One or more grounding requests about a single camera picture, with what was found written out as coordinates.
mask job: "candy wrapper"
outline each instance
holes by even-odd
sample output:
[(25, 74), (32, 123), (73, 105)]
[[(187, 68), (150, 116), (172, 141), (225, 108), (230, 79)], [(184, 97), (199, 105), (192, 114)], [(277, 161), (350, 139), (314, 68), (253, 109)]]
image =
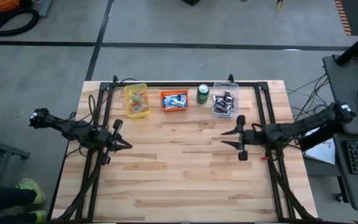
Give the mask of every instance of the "candy wrapper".
[(146, 97), (144, 91), (132, 91), (130, 92), (130, 113), (144, 113), (149, 109), (149, 100)]
[(165, 109), (186, 108), (186, 94), (166, 95), (162, 100)]
[(225, 91), (224, 96), (213, 96), (214, 99), (214, 111), (216, 113), (230, 114), (234, 110), (234, 97), (230, 94), (230, 91)]

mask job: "soda can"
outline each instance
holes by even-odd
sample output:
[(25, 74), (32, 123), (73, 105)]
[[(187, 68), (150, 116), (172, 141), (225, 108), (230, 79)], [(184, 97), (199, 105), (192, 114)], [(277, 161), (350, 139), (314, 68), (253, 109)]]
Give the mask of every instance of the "soda can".
[(208, 101), (209, 87), (208, 85), (201, 84), (197, 88), (197, 103), (203, 105)]

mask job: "wooden tabletop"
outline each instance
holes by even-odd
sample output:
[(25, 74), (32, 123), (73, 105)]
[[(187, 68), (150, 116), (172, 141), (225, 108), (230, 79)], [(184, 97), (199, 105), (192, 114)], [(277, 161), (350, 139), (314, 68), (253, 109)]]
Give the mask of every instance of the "wooden tabletop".
[[(277, 123), (291, 123), (284, 82), (267, 82)], [(99, 84), (84, 83), (77, 119), (89, 113), (88, 96), (98, 97)], [(174, 89), (189, 90), (189, 108), (164, 113), (159, 105), (160, 90)], [(110, 165), (102, 166), (95, 222), (277, 221), (269, 170), (260, 160), (264, 149), (246, 146), (249, 159), (240, 162), (237, 151), (220, 142), (238, 137), (220, 136), (233, 129), (235, 121), (212, 118), (212, 94), (206, 105), (197, 104), (195, 87), (149, 87), (148, 94), (151, 115), (130, 119), (124, 109), (123, 89), (114, 92), (109, 125), (122, 119), (121, 134), (134, 147), (112, 154)], [(240, 96), (240, 114), (246, 116), (246, 128), (250, 129), (252, 123), (260, 123), (254, 88), (240, 87)], [(77, 147), (77, 142), (71, 142), (68, 152)], [(307, 211), (317, 216), (300, 150), (288, 147), (284, 153), (291, 190)], [(66, 158), (52, 217), (61, 215), (78, 193), (84, 163), (85, 157), (79, 153)], [(287, 217), (282, 192), (281, 198)], [(86, 201), (84, 214), (87, 211)]]

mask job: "gray floor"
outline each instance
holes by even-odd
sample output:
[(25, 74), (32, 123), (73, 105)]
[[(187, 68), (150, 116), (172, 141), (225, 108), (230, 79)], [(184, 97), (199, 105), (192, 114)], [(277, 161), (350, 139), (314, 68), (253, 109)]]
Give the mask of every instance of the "gray floor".
[[(108, 0), (54, 0), (47, 19), (25, 34), (0, 40), (96, 42)], [(26, 15), (12, 21), (15, 27)], [(179, 0), (115, 0), (103, 42), (349, 46), (334, 0), (287, 0), (277, 12), (275, 0), (202, 0), (190, 7)], [(37, 180), (50, 199), (67, 142), (51, 129), (33, 130), (29, 117), (36, 108), (67, 117), (78, 104), (93, 47), (0, 46), (0, 141), (32, 152), (28, 161), (13, 159), (3, 183), (13, 186), (21, 177)], [(217, 80), (230, 73), (236, 79), (281, 79), (296, 88), (324, 74), (327, 51), (153, 49), (102, 47), (92, 80)], [(300, 89), (309, 95), (313, 86)], [(333, 100), (329, 86), (320, 92)], [(289, 95), (302, 107), (307, 99)], [(310, 177), (321, 218), (358, 220), (350, 205), (334, 201), (336, 179)]]

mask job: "yellow sneaker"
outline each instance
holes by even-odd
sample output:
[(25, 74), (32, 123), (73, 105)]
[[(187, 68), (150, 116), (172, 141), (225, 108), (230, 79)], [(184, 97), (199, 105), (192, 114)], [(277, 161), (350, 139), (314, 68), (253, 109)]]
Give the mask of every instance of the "yellow sneaker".
[(33, 205), (41, 205), (45, 203), (47, 200), (47, 197), (45, 196), (44, 192), (40, 189), (38, 184), (29, 178), (24, 178), (16, 185), (17, 189), (23, 189), (23, 190), (33, 190), (37, 194), (36, 198), (32, 202)]
[(47, 211), (45, 210), (37, 210), (30, 212), (30, 214), (35, 214), (37, 216), (37, 221), (35, 223), (43, 223), (47, 221)]

